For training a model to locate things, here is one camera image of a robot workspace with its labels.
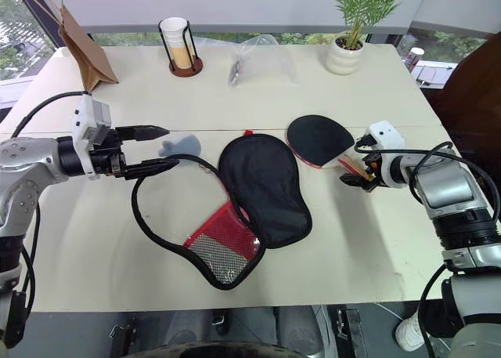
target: table surface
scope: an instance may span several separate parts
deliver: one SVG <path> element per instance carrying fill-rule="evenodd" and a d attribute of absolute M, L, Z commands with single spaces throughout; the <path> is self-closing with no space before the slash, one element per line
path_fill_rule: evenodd
<path fill-rule="evenodd" d="M 0 139 L 8 139 L 36 103 L 81 88 L 76 63 L 64 50 L 0 124 Z M 230 47 L 200 49 L 205 69 L 191 79 L 171 76 L 159 48 L 105 50 L 121 83 L 101 85 L 94 94 L 110 104 L 114 125 L 162 125 L 172 129 L 171 139 L 185 134 L 176 131 L 193 132 L 202 145 L 200 156 L 214 165 L 242 129 L 259 128 L 256 132 L 284 139 L 289 122 L 302 114 L 329 116 L 354 136 L 388 119 L 410 148 L 449 139 L 389 45 L 366 46 L 364 67 L 345 77 L 323 69 L 318 57 L 324 46 L 287 46 L 298 85 L 257 80 L 233 90 L 226 84 Z M 77 100 L 47 106 L 23 133 L 69 134 Z M 128 163 L 156 157 L 164 139 L 126 142 Z M 34 309 L 149 311 L 418 299 L 442 257 L 433 225 L 409 191 L 381 188 L 367 194 L 341 183 L 338 167 L 318 170 L 299 161 L 299 170 L 312 232 L 296 244 L 267 250 L 231 291 L 213 288 L 192 264 L 143 235 L 130 205 L 133 182 L 77 177 L 49 187 L 41 196 Z M 156 233 L 183 242 L 225 203 L 225 193 L 213 176 L 186 164 L 148 179 L 139 200 Z M 439 294 L 434 287 L 430 296 Z"/>
<path fill-rule="evenodd" d="M 288 45 L 297 84 L 262 76 L 228 87 L 233 46 L 201 47 L 204 69 L 177 78 L 161 47 L 104 48 L 119 84 L 101 84 L 96 99 L 108 103 L 114 124 L 161 125 L 170 130 L 285 129 L 297 117 L 321 114 L 345 127 L 365 128 L 387 120 L 395 127 L 440 125 L 392 45 L 364 46 L 361 70 L 348 76 L 323 66 L 327 46 Z M 61 49 L 41 70 L 0 124 L 13 132 L 17 118 L 60 92 L 81 90 L 77 64 Z M 71 131 L 78 98 L 52 103 L 29 123 L 25 133 Z"/>

